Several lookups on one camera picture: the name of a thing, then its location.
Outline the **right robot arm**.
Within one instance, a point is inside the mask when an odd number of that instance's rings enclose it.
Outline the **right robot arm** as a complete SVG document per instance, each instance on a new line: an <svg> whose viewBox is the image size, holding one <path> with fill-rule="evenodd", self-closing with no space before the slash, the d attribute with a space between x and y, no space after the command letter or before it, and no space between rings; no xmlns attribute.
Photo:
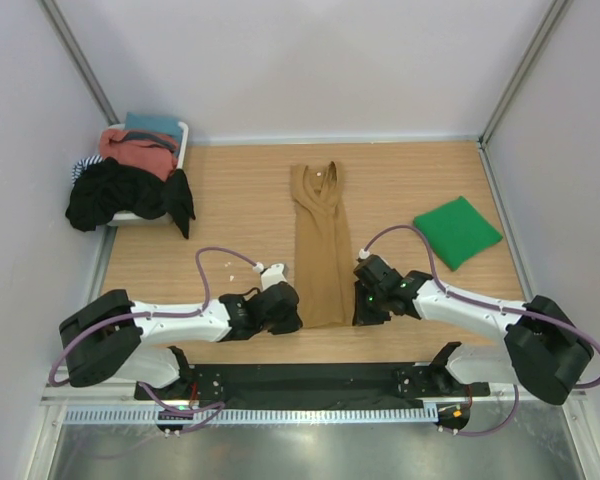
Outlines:
<svg viewBox="0 0 600 480"><path fill-rule="evenodd" d="M562 405L593 358L589 341L548 298L529 303L503 301L454 290L417 270L401 275L366 250L354 275L366 303L377 310L422 321L439 321L492 341L487 346L459 344L430 372L432 387L452 396L465 385L506 383L523 387L537 399Z"/></svg>

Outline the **green tank top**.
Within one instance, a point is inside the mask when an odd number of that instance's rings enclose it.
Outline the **green tank top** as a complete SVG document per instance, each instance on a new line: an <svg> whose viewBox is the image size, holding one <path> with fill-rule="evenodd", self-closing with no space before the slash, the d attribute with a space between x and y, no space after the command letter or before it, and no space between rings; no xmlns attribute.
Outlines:
<svg viewBox="0 0 600 480"><path fill-rule="evenodd" d="M416 216L413 225L451 271L503 240L503 235L464 196Z"/></svg>

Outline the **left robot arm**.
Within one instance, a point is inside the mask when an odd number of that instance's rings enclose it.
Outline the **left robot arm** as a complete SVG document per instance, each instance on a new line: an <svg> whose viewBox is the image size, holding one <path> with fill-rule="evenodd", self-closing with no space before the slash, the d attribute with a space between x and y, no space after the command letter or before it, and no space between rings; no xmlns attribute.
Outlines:
<svg viewBox="0 0 600 480"><path fill-rule="evenodd" d="M68 378L58 381L51 374L50 382L83 388L116 377L179 400L190 392L192 376L177 344L293 333L302 327L298 305L298 294L285 281L256 289L249 298L224 294L206 305L133 302L124 289L112 290L60 324Z"/></svg>

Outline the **tan tank top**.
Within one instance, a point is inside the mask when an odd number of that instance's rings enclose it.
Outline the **tan tank top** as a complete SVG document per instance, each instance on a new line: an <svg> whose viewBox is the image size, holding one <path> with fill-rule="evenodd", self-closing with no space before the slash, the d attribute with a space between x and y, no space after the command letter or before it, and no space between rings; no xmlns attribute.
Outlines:
<svg viewBox="0 0 600 480"><path fill-rule="evenodd" d="M336 162L291 167L295 210L294 286L306 328L350 326L355 309L354 255Z"/></svg>

